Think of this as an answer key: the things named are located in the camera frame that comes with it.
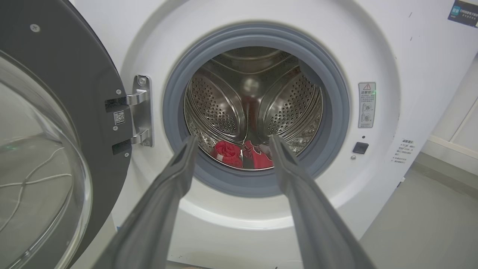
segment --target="white wall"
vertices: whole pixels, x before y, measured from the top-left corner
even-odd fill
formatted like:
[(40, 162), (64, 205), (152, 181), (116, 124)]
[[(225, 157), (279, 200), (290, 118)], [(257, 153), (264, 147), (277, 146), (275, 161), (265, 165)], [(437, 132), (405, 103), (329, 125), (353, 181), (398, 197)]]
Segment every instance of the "white wall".
[(478, 55), (422, 152), (478, 175)]

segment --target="washing machine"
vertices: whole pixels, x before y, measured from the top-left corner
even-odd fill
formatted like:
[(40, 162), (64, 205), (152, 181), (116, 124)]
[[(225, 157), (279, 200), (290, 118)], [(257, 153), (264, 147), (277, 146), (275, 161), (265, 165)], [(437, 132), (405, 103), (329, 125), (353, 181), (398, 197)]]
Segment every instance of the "washing machine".
[[(447, 0), (2, 3), (8, 173), (0, 191), (10, 195), (2, 266), (66, 266), (109, 214), (120, 229), (190, 135), (200, 150), (168, 260), (301, 268), (289, 203), (268, 162), (272, 134), (360, 239), (478, 52), (474, 7)], [(29, 200), (29, 188), (47, 183), (56, 191), (31, 191), (42, 195)], [(20, 237), (23, 245), (9, 248)]]

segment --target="red cloth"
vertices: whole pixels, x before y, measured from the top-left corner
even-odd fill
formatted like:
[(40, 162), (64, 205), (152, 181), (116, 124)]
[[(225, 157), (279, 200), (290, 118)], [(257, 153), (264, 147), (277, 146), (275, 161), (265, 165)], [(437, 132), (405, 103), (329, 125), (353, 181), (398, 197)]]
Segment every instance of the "red cloth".
[(262, 152), (258, 146), (254, 146), (249, 140), (244, 144), (242, 155), (254, 161), (255, 169), (272, 167), (272, 160), (269, 159), (269, 157)]
[(219, 141), (214, 145), (211, 156), (217, 160), (237, 168), (242, 168), (242, 160), (240, 159), (240, 148), (226, 141)]

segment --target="stainless steel drum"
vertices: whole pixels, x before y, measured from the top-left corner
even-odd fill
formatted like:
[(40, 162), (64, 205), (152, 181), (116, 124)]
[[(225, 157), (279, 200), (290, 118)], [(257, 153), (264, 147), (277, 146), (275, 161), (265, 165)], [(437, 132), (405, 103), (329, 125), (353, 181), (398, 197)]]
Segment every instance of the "stainless steel drum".
[[(278, 134), (298, 155), (319, 129), (323, 87), (309, 81), (289, 53), (234, 49), (209, 60), (191, 78), (186, 126), (207, 154), (222, 140), (241, 149), (246, 141), (264, 148), (269, 136)], [(244, 162), (242, 169), (254, 166)]]

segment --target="gray rubber gasket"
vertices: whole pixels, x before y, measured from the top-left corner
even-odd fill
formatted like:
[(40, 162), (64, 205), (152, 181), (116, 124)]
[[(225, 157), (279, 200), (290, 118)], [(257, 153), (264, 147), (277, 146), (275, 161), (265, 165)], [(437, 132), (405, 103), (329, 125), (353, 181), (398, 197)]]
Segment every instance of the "gray rubber gasket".
[[(186, 85), (209, 59), (245, 46), (266, 46), (286, 51), (303, 60), (323, 81), (324, 116), (319, 132), (298, 158), (313, 177), (323, 172), (336, 157), (345, 139), (349, 120), (348, 91), (333, 59), (314, 40), (297, 30), (276, 24), (248, 23), (229, 26), (205, 37), (181, 58), (166, 85), (163, 123), (168, 141), (177, 152), (189, 136), (183, 112)], [(281, 194), (272, 170), (240, 171), (212, 160), (203, 152), (196, 158), (194, 176), (204, 184), (241, 197)]]

